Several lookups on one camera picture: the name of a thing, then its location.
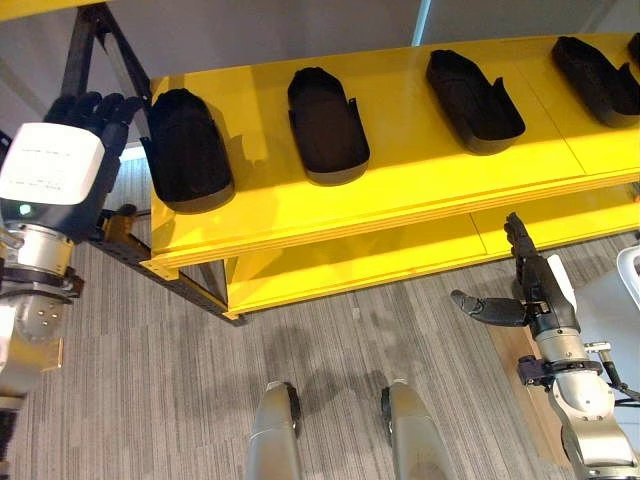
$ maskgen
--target yellow shelving unit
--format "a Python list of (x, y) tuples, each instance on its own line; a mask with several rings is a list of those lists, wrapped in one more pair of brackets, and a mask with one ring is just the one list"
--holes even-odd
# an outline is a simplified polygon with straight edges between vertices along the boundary
[[(630, 35), (585, 37), (612, 60), (630, 60)], [(178, 214), (154, 198), (147, 266), (172, 279), (188, 265), (636, 181), (638, 129), (613, 130), (585, 112), (552, 70), (554, 42), (431, 45), (158, 79), (155, 95), (186, 87), (209, 104), (237, 194), (197, 215)], [(515, 145), (478, 157), (458, 144), (425, 80), (429, 54), (439, 48), (473, 59), (490, 80), (504, 78), (527, 125)], [(291, 134), (286, 90), (295, 71), (310, 65), (336, 75), (358, 99), (372, 154), (364, 176), (347, 185), (310, 183)]]
[(0, 22), (109, 0), (1, 0)]
[[(631, 35), (580, 35), (617, 65)], [(502, 224), (517, 210), (541, 246), (637, 228), (627, 187), (640, 180), (637, 126), (599, 124), (551, 62), (556, 37), (399, 48), (223, 68), (154, 81), (207, 102), (227, 146), (237, 193), (179, 214), (152, 199), (152, 258), (171, 280), (224, 259), (228, 316), (504, 257)], [(502, 76), (526, 132), (506, 151), (458, 144), (427, 84), (436, 49)], [(305, 66), (336, 75), (371, 147), (367, 172), (338, 186), (304, 175), (289, 126), (287, 87)], [(640, 72), (634, 67), (640, 78)]]

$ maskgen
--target gray wall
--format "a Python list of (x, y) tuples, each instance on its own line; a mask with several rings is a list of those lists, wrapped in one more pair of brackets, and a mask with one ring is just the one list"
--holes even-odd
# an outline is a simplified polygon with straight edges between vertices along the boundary
[[(153, 77), (408, 45), (419, 0), (127, 0), (114, 16)], [(0, 129), (13, 135), (56, 98), (74, 10), (0, 23)], [(640, 0), (433, 0), (424, 43), (634, 31)], [(118, 85), (100, 48), (89, 87)]]
[[(110, 2), (150, 77), (217, 66), (407, 45), (419, 0)], [(56, 98), (74, 10), (0, 24), (0, 129), (13, 135)], [(89, 87), (118, 86), (100, 48)]]

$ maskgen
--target robotic arm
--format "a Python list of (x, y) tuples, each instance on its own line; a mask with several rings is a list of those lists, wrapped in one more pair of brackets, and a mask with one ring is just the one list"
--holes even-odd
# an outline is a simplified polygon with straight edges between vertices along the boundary
[(142, 103), (96, 92), (58, 98), (42, 123), (22, 125), (0, 172), (0, 479), (24, 396), (40, 380), (63, 305), (83, 281), (69, 266), (120, 167)]
[[(612, 388), (630, 397), (622, 402), (637, 404), (640, 395), (620, 382), (608, 343), (583, 345), (574, 306), (515, 213), (507, 217), (505, 231), (516, 258), (524, 302), (475, 298), (459, 290), (451, 293), (453, 301), (483, 323), (531, 329), (542, 359), (521, 358), (518, 373), (524, 385), (543, 386), (548, 392), (549, 403), (562, 422), (565, 453), (579, 480), (639, 480), (638, 455), (613, 415)], [(590, 352), (600, 355), (611, 384), (600, 377), (601, 364), (589, 359)]]

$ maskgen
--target black plastic tray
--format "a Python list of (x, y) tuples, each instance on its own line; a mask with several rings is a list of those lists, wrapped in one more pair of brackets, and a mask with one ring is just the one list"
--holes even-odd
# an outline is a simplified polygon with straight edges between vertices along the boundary
[(435, 50), (427, 66), (427, 79), (461, 142), (471, 152), (500, 152), (524, 133), (524, 121), (502, 78), (491, 85), (468, 58), (452, 50)]
[(224, 141), (207, 105), (187, 89), (158, 97), (143, 143), (158, 198), (181, 213), (219, 207), (234, 195)]
[(574, 37), (560, 37), (552, 57), (591, 113), (610, 127), (633, 125), (640, 118), (640, 85), (629, 64), (616, 69), (591, 45)]
[(636, 33), (629, 42), (629, 52), (631, 56), (640, 65), (640, 33)]
[(296, 72), (287, 91), (289, 119), (305, 172), (321, 185), (350, 182), (364, 173), (369, 144), (355, 98), (319, 67)]

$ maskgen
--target green light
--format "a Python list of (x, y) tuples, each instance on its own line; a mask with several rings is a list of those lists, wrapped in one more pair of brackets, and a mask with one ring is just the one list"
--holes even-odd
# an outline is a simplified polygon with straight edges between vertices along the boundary
[(29, 215), (31, 213), (31, 205), (29, 205), (28, 203), (23, 203), (18, 207), (18, 211), (23, 217)]

